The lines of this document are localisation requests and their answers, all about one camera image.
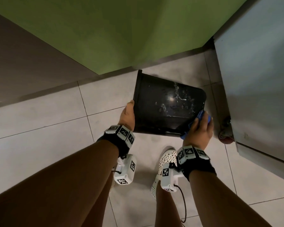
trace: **forearm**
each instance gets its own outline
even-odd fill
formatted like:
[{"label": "forearm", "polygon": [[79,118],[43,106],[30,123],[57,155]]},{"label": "forearm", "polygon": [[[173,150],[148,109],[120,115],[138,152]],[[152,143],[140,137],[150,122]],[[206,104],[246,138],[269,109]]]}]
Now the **forearm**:
[{"label": "forearm", "polygon": [[118,154],[101,140],[0,194],[0,226],[81,226]]},{"label": "forearm", "polygon": [[270,226],[213,173],[194,170],[189,182],[204,227]]}]

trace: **person's left arm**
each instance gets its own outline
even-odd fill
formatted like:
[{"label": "person's left arm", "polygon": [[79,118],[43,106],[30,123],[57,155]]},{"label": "person's left arm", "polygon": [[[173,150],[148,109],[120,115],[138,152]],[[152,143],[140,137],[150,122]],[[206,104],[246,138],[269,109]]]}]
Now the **person's left arm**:
[{"label": "person's left arm", "polygon": [[[133,100],[119,124],[134,129]],[[81,226],[119,156],[100,140],[0,194],[0,226]]]}]

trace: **wrist strap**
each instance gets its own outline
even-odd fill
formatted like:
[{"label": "wrist strap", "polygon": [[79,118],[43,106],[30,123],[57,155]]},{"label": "wrist strap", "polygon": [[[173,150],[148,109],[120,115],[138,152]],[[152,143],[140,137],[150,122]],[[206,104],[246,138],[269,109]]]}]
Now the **wrist strap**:
[{"label": "wrist strap", "polygon": [[181,147],[177,151],[177,166],[189,181],[189,174],[193,170],[200,170],[216,174],[215,168],[210,163],[210,158],[201,149],[192,146]]},{"label": "wrist strap", "polygon": [[107,140],[114,144],[119,150],[119,157],[125,159],[131,148],[135,136],[125,126],[113,125],[97,140]]}]

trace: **brown panel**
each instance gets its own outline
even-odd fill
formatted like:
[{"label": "brown panel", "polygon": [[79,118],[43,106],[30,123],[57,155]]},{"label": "brown panel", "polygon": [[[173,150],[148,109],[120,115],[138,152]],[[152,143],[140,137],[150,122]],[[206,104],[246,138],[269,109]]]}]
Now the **brown panel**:
[{"label": "brown panel", "polygon": [[0,15],[0,101],[99,76]]}]

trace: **blue cloth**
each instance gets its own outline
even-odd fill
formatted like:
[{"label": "blue cloth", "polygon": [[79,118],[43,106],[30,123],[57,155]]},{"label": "blue cloth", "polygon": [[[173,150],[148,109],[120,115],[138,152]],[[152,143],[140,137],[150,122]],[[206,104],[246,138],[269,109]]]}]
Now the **blue cloth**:
[{"label": "blue cloth", "polygon": [[[197,115],[197,118],[199,119],[198,127],[200,126],[200,121],[201,121],[201,119],[202,119],[202,117],[203,117],[203,115],[204,115],[204,112],[205,112],[204,110],[201,110],[201,111],[199,112],[199,114]],[[210,119],[211,119],[211,116],[208,115],[208,123],[210,122]],[[185,134],[180,137],[181,139],[183,139],[183,140],[185,139],[185,137],[186,137],[186,135],[188,134],[188,132],[189,132],[190,127],[191,127],[192,124],[193,124],[193,122],[191,122],[191,123],[188,125],[188,130],[185,131]]]}]

